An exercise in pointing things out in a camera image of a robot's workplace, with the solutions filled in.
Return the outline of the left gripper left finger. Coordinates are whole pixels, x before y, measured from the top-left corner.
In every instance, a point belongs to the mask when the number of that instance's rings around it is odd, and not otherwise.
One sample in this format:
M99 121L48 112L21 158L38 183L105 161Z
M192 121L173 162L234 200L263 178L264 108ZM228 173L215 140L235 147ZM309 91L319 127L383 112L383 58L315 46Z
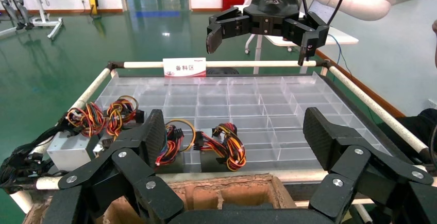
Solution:
M183 201L155 174L154 163L166 139L163 113L153 109L141 126L123 131L99 157L58 182L57 222L95 223L120 197L146 223L169 223Z

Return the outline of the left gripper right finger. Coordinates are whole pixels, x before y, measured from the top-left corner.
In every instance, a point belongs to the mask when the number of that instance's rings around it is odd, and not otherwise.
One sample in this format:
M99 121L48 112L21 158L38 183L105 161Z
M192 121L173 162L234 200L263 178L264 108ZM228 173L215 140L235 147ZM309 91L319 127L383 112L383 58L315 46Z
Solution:
M339 223L356 194L391 213L392 223L433 223L433 178L373 147L350 127L329 122L315 107L305 111L304 137L327 176L309 208Z

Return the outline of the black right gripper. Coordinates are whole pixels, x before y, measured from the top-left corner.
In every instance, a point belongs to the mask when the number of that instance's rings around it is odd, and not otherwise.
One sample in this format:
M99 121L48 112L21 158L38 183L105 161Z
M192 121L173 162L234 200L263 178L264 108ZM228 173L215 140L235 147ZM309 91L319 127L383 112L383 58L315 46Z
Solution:
M326 44L329 25L316 13L299 18L302 0L251 0L240 11L229 8L209 17L206 51L214 53L224 39L248 33L284 37L300 47L298 65L303 66Z

